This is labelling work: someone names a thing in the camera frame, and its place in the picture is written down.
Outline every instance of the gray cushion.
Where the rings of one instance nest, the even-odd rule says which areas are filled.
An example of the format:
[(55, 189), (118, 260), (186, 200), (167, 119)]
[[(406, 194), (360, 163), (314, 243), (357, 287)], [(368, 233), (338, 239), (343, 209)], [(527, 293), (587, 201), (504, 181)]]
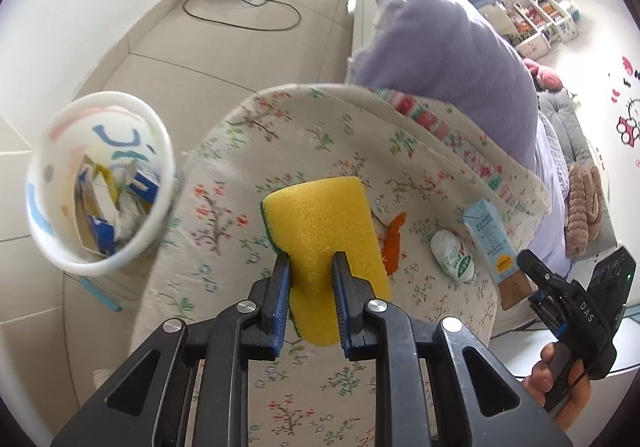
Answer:
[[(538, 106), (549, 119), (558, 135), (558, 141), (567, 166), (573, 162), (577, 162), (583, 167), (595, 165), (587, 139), (582, 132), (578, 117), (575, 116), (575, 104), (569, 92), (562, 90), (558, 91), (558, 93), (551, 93), (550, 91), (538, 93)], [(593, 257), (611, 247), (615, 247), (617, 243), (618, 240), (609, 218), (609, 209), (605, 202), (602, 209), (600, 233), (596, 239), (589, 242), (587, 250), (581, 258)]]

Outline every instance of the floral fabric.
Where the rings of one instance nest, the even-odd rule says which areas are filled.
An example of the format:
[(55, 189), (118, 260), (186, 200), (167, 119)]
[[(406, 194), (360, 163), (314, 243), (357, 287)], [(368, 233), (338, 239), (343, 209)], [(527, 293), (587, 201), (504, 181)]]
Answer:
[[(447, 131), (437, 130), (442, 124)], [(456, 316), (488, 342), (498, 298), (462, 213), (488, 199), (520, 249), (548, 211), (546, 188), (451, 105), (387, 90), (319, 85), (255, 94), (190, 154), (132, 349), (165, 319), (209, 319), (245, 299), (254, 281), (270, 275), (275, 260), (260, 201), (286, 186), (329, 176), (358, 176), (385, 224), (407, 213), (399, 268), (390, 277), (392, 301), (427, 321)], [(375, 225), (382, 242), (384, 228)], [(429, 242), (440, 229), (458, 233), (472, 250), (476, 275), (469, 283), (457, 284), (437, 266)], [(372, 447), (374, 392), (372, 363), (349, 363), (339, 345), (310, 345), (289, 323), (281, 357), (250, 364), (250, 442)]]

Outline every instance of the metal screw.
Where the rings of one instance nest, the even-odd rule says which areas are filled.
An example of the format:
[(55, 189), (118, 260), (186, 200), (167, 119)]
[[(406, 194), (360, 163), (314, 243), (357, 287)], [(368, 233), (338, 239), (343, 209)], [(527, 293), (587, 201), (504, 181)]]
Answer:
[(257, 307), (253, 301), (240, 301), (238, 306), (236, 306), (236, 310), (240, 313), (251, 313), (254, 312)]
[(380, 299), (371, 299), (367, 303), (367, 308), (372, 312), (380, 313), (386, 310), (386, 302)]
[(448, 332), (456, 333), (462, 329), (462, 322), (455, 317), (445, 317), (442, 320), (442, 327)]
[(162, 329), (167, 333), (179, 332), (182, 329), (182, 323), (180, 319), (169, 319), (168, 321), (164, 321)]

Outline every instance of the finger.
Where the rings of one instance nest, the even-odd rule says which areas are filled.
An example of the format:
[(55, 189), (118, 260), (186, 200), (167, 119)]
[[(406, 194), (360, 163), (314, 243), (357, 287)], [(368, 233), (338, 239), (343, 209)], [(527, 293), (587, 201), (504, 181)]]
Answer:
[(536, 399), (536, 401), (544, 406), (545, 404), (545, 394), (540, 391), (539, 389), (535, 388), (532, 383), (531, 383), (531, 377), (527, 377), (524, 380), (522, 380), (522, 385), (524, 386), (524, 388), (527, 390), (527, 392)]
[[(584, 371), (584, 364), (581, 360), (575, 361), (574, 365), (569, 371), (569, 376), (567, 377), (569, 383), (574, 383), (578, 377)], [(580, 379), (575, 387), (571, 390), (571, 400), (574, 402), (580, 410), (584, 409), (584, 407), (589, 403), (591, 398), (591, 381), (589, 380), (588, 375), (585, 375)]]
[(547, 364), (551, 362), (552, 358), (556, 354), (556, 344), (553, 342), (549, 342), (542, 351), (540, 351), (540, 359)]
[[(584, 364), (582, 361), (576, 361), (569, 371), (569, 376), (567, 377), (569, 384), (574, 383), (583, 371)], [(569, 427), (571, 427), (571, 425), (580, 416), (580, 413), (585, 408), (590, 398), (591, 382), (589, 377), (585, 375), (571, 390), (571, 398), (564, 405), (562, 411), (560, 411), (556, 416), (555, 422), (558, 426), (564, 431), (569, 429)]]
[(548, 393), (554, 385), (554, 377), (551, 374), (549, 365), (543, 361), (539, 361), (533, 369), (529, 383), (542, 393)]

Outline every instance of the lavender pillow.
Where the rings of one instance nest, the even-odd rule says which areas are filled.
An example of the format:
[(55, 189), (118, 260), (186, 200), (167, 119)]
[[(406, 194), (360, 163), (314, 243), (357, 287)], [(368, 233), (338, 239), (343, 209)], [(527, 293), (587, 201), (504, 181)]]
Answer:
[(531, 76), (466, 0), (407, 0), (352, 81), (451, 102), (513, 159), (535, 168), (538, 99)]

